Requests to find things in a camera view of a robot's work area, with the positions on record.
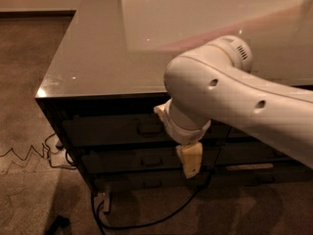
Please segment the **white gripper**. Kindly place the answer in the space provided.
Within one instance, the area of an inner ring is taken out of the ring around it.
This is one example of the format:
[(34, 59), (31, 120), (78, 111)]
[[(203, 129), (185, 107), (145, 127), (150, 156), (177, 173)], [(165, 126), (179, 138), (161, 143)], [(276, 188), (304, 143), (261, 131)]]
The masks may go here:
[(176, 153), (186, 178), (196, 176), (201, 170), (202, 163), (202, 144), (198, 141), (210, 128), (211, 119), (184, 112), (172, 100), (168, 100), (165, 105), (155, 106), (154, 113), (163, 121), (168, 135), (181, 144), (176, 147)]

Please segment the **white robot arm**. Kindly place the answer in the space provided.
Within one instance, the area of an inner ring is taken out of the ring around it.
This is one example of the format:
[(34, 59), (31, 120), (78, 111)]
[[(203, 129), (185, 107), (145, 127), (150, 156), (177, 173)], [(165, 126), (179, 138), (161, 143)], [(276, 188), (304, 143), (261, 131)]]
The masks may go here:
[(251, 74), (252, 54), (239, 37), (226, 35), (184, 52), (163, 77), (170, 99), (154, 107), (185, 176), (201, 169), (202, 145), (213, 120), (228, 124), (313, 167), (313, 92)]

